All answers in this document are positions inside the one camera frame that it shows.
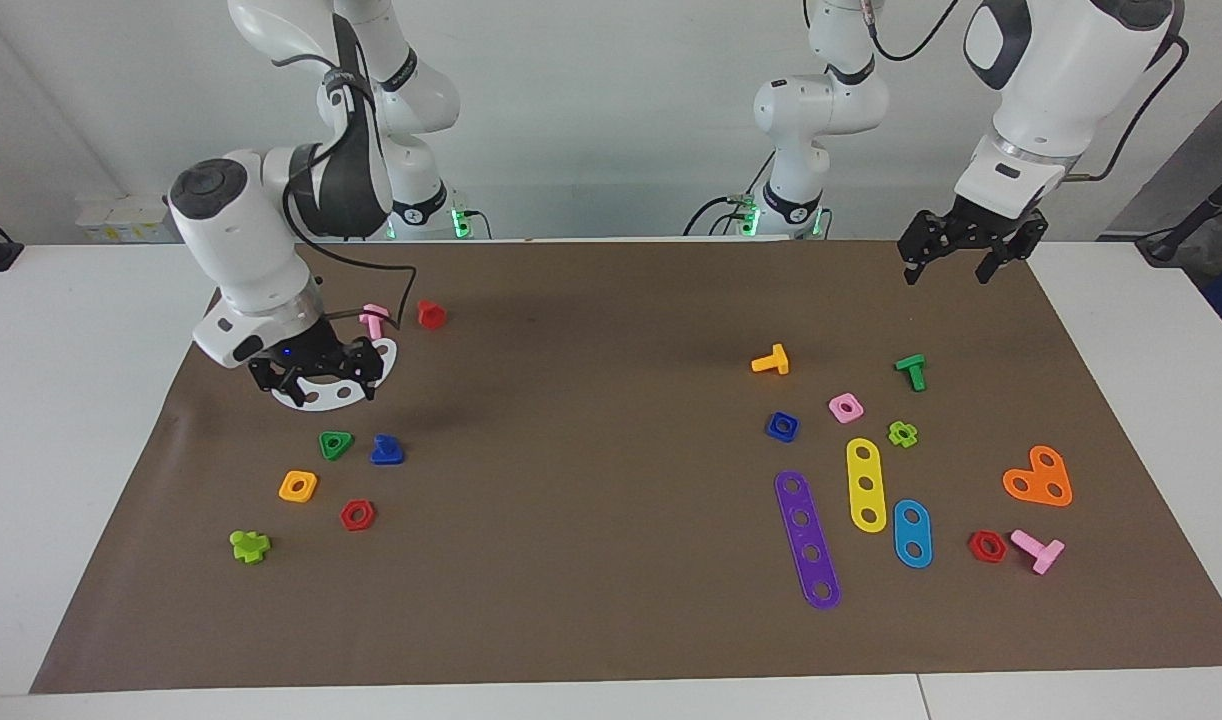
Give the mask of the white curved perforated plate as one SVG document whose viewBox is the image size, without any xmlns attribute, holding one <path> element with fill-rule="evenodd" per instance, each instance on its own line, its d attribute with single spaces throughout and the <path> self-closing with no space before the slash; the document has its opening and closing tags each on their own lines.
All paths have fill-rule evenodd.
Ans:
<svg viewBox="0 0 1222 720">
<path fill-rule="evenodd" d="M 381 388 L 396 368 L 397 359 L 400 359 L 400 345 L 391 339 L 381 339 L 371 341 L 371 343 L 378 348 L 384 361 L 382 381 L 378 384 L 378 388 Z M 367 401 L 354 381 L 327 381 L 327 379 L 304 381 L 301 379 L 299 388 L 304 389 L 306 403 L 303 407 L 291 407 L 291 410 L 306 411 L 306 413 L 327 413 L 327 411 L 342 410 L 342 407 Z M 378 395 L 378 388 L 375 388 L 375 395 Z"/>
</svg>

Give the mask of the black stand with pole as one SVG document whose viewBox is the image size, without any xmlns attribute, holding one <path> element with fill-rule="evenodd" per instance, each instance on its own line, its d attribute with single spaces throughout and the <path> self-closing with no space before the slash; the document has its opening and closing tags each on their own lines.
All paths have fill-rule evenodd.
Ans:
<svg viewBox="0 0 1222 720">
<path fill-rule="evenodd" d="M 1172 227 L 1158 229 L 1138 237 L 1136 251 L 1140 251 L 1143 259 L 1152 266 L 1165 266 L 1174 259 L 1180 244 L 1191 237 L 1191 233 L 1216 218 L 1222 218 L 1222 183 Z"/>
</svg>

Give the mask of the orange three-hole corner plate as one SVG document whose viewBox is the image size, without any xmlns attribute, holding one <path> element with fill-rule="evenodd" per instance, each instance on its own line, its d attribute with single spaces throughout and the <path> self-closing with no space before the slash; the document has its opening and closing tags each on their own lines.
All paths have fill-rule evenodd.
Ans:
<svg viewBox="0 0 1222 720">
<path fill-rule="evenodd" d="M 1068 507 L 1073 489 L 1063 456 L 1055 447 L 1036 445 L 1030 450 L 1030 468 L 1004 471 L 1001 477 L 1004 491 L 1022 502 Z"/>
</svg>

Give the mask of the yellow three-hole strip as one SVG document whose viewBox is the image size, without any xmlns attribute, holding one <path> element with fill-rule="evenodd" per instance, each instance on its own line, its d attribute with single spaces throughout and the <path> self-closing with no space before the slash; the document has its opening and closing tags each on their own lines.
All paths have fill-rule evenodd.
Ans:
<svg viewBox="0 0 1222 720">
<path fill-rule="evenodd" d="M 847 445 L 847 489 L 851 520 L 864 533 L 887 527 L 887 502 L 879 447 L 871 439 L 855 436 Z"/>
</svg>

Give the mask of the white box with labels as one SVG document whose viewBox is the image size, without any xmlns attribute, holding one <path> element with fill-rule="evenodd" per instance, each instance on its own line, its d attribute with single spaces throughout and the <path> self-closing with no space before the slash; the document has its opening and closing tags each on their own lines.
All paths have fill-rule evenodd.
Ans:
<svg viewBox="0 0 1222 720">
<path fill-rule="evenodd" d="M 94 243 L 178 243 L 163 196 L 122 196 L 81 202 L 75 227 Z"/>
</svg>

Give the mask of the blue two-hole strip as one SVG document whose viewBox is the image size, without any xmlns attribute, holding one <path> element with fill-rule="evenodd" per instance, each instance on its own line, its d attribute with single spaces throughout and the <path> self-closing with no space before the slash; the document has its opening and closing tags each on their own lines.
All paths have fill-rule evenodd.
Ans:
<svg viewBox="0 0 1222 720">
<path fill-rule="evenodd" d="M 902 498 L 893 509 L 895 556 L 907 568 L 930 568 L 934 557 L 934 527 L 923 502 Z"/>
</svg>

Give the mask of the brown table mat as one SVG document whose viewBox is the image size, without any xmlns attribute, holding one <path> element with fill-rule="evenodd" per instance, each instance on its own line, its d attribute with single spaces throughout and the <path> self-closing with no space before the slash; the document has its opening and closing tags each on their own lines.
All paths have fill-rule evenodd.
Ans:
<svg viewBox="0 0 1222 720">
<path fill-rule="evenodd" d="M 895 247 L 510 243 L 356 249 L 419 269 L 373 401 L 301 413 L 191 348 L 32 689 L 734 678 L 1222 665 L 1222 597 L 1026 266 Z M 789 373 L 753 373 L 783 343 Z M 895 361 L 925 354 L 925 392 Z M 829 400 L 853 392 L 862 419 Z M 767 436 L 781 411 L 793 443 Z M 919 443 L 896 447 L 893 421 Z M 356 434 L 338 461 L 326 430 Z M 374 436 L 404 462 L 371 465 Z M 852 521 L 879 447 L 887 527 Z M 1001 477 L 1055 447 L 1068 507 Z M 309 502 L 277 498 L 313 471 Z M 774 480 L 815 498 L 841 601 L 804 601 Z M 347 532 L 341 509 L 374 502 Z M 934 527 L 895 556 L 895 502 Z M 973 557 L 995 531 L 1003 562 Z M 1009 535 L 1059 539 L 1046 575 Z M 230 534 L 271 538 L 259 564 Z"/>
</svg>

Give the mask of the purple four-hole strip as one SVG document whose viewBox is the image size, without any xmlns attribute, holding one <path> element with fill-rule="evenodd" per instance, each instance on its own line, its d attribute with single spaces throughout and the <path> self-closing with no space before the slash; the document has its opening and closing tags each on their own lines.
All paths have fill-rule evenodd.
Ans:
<svg viewBox="0 0 1222 720">
<path fill-rule="evenodd" d="M 835 609 L 841 601 L 840 579 L 807 477 L 780 471 L 774 489 L 804 601 L 821 611 Z"/>
</svg>

